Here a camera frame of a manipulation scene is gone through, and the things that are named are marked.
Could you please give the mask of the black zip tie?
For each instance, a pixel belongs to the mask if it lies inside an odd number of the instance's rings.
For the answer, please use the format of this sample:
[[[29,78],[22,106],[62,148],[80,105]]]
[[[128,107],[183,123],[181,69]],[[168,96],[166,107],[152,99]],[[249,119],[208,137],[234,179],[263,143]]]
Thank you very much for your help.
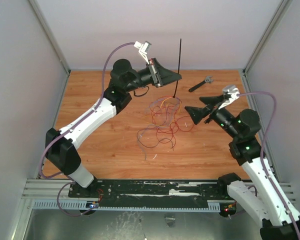
[[[177,65],[177,74],[180,73],[181,66],[181,53],[182,53],[182,38],[179,39],[179,50],[178,50],[178,65]],[[178,90],[179,80],[176,81],[175,89],[172,98],[176,98],[177,90]]]

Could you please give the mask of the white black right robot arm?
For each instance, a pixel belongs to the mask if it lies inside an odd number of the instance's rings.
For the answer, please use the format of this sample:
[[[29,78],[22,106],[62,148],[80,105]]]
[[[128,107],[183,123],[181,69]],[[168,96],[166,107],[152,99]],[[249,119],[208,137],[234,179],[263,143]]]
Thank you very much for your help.
[[[250,177],[255,191],[251,192],[235,173],[218,178],[217,194],[234,199],[259,225],[263,240],[300,240],[300,212],[294,207],[274,176],[264,153],[264,143],[256,134],[261,129],[255,110],[244,109],[233,116],[226,106],[241,97],[240,93],[200,97],[205,107],[185,106],[194,124],[204,120],[217,123],[232,141],[229,151]]]

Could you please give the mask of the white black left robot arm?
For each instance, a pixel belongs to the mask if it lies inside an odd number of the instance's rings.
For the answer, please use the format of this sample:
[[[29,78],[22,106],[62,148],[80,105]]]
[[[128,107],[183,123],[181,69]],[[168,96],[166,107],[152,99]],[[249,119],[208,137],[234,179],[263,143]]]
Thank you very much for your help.
[[[113,64],[108,87],[97,102],[75,121],[56,130],[47,131],[44,157],[60,172],[80,185],[86,197],[93,197],[98,190],[96,178],[84,167],[78,149],[98,127],[118,115],[132,100],[131,92],[150,85],[160,88],[181,80],[179,73],[163,67],[151,58],[146,67],[136,71],[127,59]]]

